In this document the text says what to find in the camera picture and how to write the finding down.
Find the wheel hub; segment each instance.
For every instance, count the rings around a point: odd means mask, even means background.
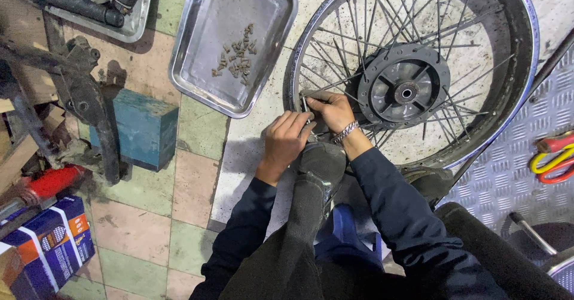
[[[363,115],[380,129],[403,129],[428,119],[447,98],[451,74],[432,48],[396,45],[365,59],[357,87]]]

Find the metal checker plate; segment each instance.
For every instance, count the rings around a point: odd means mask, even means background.
[[[531,225],[574,223],[574,176],[545,185],[529,168],[530,159],[537,153],[537,140],[574,129],[574,46],[532,97],[538,100],[531,103],[529,99],[520,108],[439,203],[461,204],[502,237],[517,230],[507,216],[512,211],[520,212]]]

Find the metal bracelet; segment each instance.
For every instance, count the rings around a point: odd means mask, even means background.
[[[341,141],[343,141],[343,139],[345,137],[347,137],[347,135],[349,135],[349,133],[351,133],[352,130],[354,130],[355,128],[359,127],[359,122],[358,121],[354,121],[352,123],[350,123],[349,125],[347,125],[347,127],[345,127],[345,129],[343,129],[343,131],[339,134],[337,134],[332,140],[331,142],[333,144],[339,144],[341,143]]]

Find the sleeve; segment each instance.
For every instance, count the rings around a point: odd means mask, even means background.
[[[448,237],[423,196],[376,148],[351,162],[393,259],[422,294],[441,299],[507,299],[462,241]]]
[[[195,287],[190,300],[218,299],[241,262],[263,244],[276,194],[276,187],[253,178],[215,238],[213,253],[201,267],[205,281]]]

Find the stainless steel tray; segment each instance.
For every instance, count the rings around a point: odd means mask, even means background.
[[[124,24],[121,28],[115,28],[111,25],[105,25],[91,18],[83,17],[66,10],[53,6],[46,6],[44,9],[55,16],[67,19],[70,22],[85,26],[96,32],[100,32],[122,42],[133,43],[141,39],[144,34],[147,23],[147,12],[151,0],[138,0],[132,10],[132,13],[125,15]]]
[[[297,0],[185,0],[169,79],[187,96],[230,117],[247,116],[279,58],[295,15]],[[258,51],[248,55],[251,85],[244,86],[227,69],[223,76],[212,77],[223,44],[231,47],[242,39],[250,23],[254,33],[249,37],[257,39]]]

